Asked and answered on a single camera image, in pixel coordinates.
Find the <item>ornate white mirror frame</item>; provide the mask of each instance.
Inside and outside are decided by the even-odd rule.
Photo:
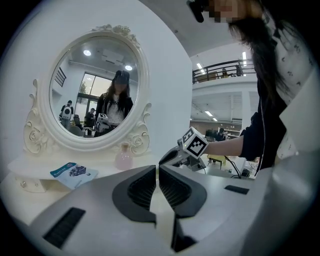
[[[128,45],[136,56],[138,62],[138,91],[137,99],[130,114],[123,123],[114,131],[96,138],[80,138],[63,129],[57,122],[50,102],[52,102],[51,79],[54,71],[63,58],[76,44],[95,37],[112,37]],[[24,126],[25,150],[33,155],[51,154],[60,147],[73,151],[94,152],[111,147],[118,147],[122,142],[131,144],[134,155],[145,153],[149,147],[149,134],[146,117],[149,116],[149,68],[146,56],[137,42],[136,36],[131,34],[127,26],[110,24],[99,26],[80,36],[64,48],[55,59],[42,80],[35,79],[36,88],[33,106],[28,114]]]

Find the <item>railing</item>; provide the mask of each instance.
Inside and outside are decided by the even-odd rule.
[[[255,73],[255,68],[251,59],[238,59],[193,70],[192,83],[202,83],[205,81],[228,77],[242,77],[246,76],[247,74]]]

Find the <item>long dark hair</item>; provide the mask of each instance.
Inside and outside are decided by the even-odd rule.
[[[250,1],[260,4],[258,0],[248,0]],[[277,29],[284,29],[278,20],[275,25]],[[286,91],[288,88],[277,69],[275,45],[264,21],[261,18],[247,17],[229,23],[229,30],[233,36],[239,35],[242,43],[250,46],[256,75],[263,81],[269,98],[274,102],[276,84],[281,90]]]
[[[114,94],[116,92],[115,81],[122,74],[124,76],[126,76],[127,84],[126,84],[125,90],[123,90],[119,95],[119,101],[118,101],[117,106],[118,106],[118,112],[120,112],[120,113],[123,113],[125,111],[126,101],[127,101],[128,98],[130,98],[130,86],[129,86],[130,75],[129,75],[129,73],[126,72],[126,71],[118,70],[115,73],[115,76],[112,79],[111,85],[108,88],[108,90],[106,91],[106,96],[105,96],[106,102],[108,103],[108,107],[107,108],[109,109],[112,106],[112,104],[115,103],[115,100],[114,100]]]

